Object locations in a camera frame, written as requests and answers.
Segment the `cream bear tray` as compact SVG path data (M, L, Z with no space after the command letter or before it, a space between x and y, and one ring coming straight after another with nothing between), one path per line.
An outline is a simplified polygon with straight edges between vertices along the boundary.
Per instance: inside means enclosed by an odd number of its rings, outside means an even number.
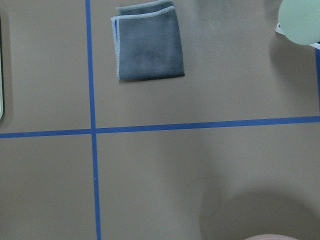
M3 39L2 28L0 29L0 119L2 119L5 111L4 98L4 74L3 74Z

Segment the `green cup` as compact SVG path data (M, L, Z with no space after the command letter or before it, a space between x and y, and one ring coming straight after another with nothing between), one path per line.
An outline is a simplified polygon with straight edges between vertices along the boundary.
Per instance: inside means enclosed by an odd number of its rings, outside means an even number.
M284 35L299 45L320 41L320 2L318 0L284 0L278 11Z

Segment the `pink bowl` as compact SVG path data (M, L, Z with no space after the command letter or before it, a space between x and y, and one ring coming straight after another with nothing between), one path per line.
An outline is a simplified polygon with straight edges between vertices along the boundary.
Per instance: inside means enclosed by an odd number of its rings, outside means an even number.
M297 240L296 238L280 234L261 234L246 238L245 240Z

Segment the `grey folded cloth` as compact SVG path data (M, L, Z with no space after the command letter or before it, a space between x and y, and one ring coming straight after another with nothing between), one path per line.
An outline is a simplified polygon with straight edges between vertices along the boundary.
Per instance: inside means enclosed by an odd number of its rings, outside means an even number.
M184 76L176 8L171 0L117 7L111 18L116 76L122 81Z

